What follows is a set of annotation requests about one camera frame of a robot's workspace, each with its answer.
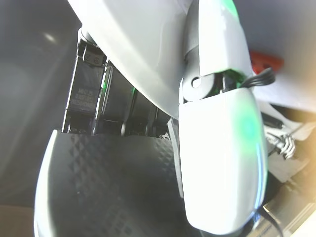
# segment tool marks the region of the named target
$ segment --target curved white surface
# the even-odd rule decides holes
[[[68,0],[118,68],[152,103],[178,117],[182,38],[192,0]]]

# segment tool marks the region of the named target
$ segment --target black textured surface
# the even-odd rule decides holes
[[[46,161],[35,209],[41,237],[199,235],[185,216],[169,141],[59,132]],[[48,184],[47,202],[41,184]]]

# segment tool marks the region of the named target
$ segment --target gray floor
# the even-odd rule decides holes
[[[0,204],[34,206],[42,156],[63,119],[79,27],[66,0],[0,1]]]

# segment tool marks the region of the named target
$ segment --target orange object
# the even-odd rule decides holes
[[[261,73],[266,68],[272,68],[274,72],[277,72],[284,65],[283,59],[258,52],[250,52],[250,59],[252,70],[256,74]]]

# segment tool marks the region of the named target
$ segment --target white plastic casing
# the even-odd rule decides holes
[[[185,209],[195,228],[224,235],[261,205],[267,153],[261,115],[246,88],[180,104]]]

